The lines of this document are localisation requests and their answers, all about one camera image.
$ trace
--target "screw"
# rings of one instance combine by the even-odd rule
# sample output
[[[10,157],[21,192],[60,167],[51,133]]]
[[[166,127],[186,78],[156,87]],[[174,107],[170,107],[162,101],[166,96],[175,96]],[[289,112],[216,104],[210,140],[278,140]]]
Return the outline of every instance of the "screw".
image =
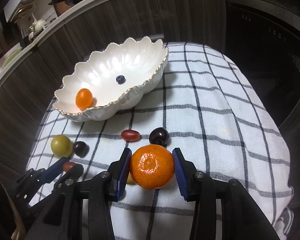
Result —
[[[233,186],[239,185],[239,181],[238,181],[237,179],[231,179],[231,180],[230,180],[230,183],[231,183]]]
[[[197,171],[197,172],[195,173],[195,176],[196,176],[197,178],[202,178],[202,177],[204,176],[204,173],[203,173],[202,171]]]
[[[67,179],[66,182],[65,182],[65,184],[66,184],[67,186],[70,186],[70,185],[72,185],[73,183],[74,183],[74,180],[73,180],[73,179]]]
[[[109,175],[110,175],[110,173],[107,172],[107,171],[103,171],[103,172],[100,173],[100,176],[103,177],[103,178],[106,178],[106,177],[108,177]]]

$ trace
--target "checkered tablecloth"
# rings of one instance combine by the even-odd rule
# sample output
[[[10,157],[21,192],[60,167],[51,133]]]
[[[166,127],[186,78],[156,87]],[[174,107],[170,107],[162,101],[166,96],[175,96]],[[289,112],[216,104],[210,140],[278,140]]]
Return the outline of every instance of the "checkered tablecloth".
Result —
[[[106,121],[72,122],[50,105],[34,141],[27,168],[48,168],[57,159],[50,142],[57,134],[90,146],[87,156],[72,161],[84,166],[82,180],[91,179],[119,159],[124,147],[132,152],[149,144],[150,132],[165,127],[167,149],[180,147],[186,160],[212,178],[238,179],[275,227],[281,239],[290,230],[293,214],[286,207],[288,148],[260,99],[232,60],[208,46],[169,43],[169,61],[162,81],[132,109]],[[140,132],[141,140],[125,142],[125,129]],[[44,185],[31,204],[50,194]],[[221,239],[221,207],[217,200],[217,239]],[[125,198],[111,205],[116,239],[185,240],[189,238],[194,203],[180,196],[175,177],[164,188],[146,190],[127,185]],[[87,203],[83,235],[87,235]]]

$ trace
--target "tablecloth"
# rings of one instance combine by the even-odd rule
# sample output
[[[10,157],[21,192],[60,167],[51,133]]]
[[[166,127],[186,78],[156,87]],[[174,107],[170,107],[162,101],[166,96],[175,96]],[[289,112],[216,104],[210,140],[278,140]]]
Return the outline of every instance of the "tablecloth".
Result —
[[[167,149],[180,147],[186,160],[214,179],[238,179],[263,210],[281,239],[293,214],[287,208],[290,156],[274,121],[239,68],[225,55],[194,43],[169,43],[169,61],[159,85],[132,109],[106,121],[72,122],[50,105],[33,144],[28,168],[48,168],[57,159],[50,142],[57,134],[90,146],[79,180],[91,179],[119,159],[124,147],[132,152],[149,144],[150,132],[165,127],[171,136]],[[141,140],[125,142],[125,129],[140,132]],[[31,205],[51,193],[44,185]],[[221,239],[221,206],[217,200],[217,235]],[[189,233],[194,203],[180,196],[175,177],[156,190],[127,185],[125,198],[111,205],[116,239],[184,240]],[[83,236],[87,237],[87,202]]]

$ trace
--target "orange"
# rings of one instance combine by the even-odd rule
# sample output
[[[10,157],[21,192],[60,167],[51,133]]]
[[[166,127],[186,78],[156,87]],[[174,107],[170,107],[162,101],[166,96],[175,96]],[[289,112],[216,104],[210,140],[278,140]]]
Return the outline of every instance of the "orange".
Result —
[[[173,156],[160,145],[143,146],[131,157],[130,173],[134,182],[143,188],[161,188],[167,185],[173,176]]]
[[[79,92],[77,93],[77,96],[75,97],[75,104],[81,110],[91,107],[92,102],[93,102],[92,93],[87,88],[80,89]]]

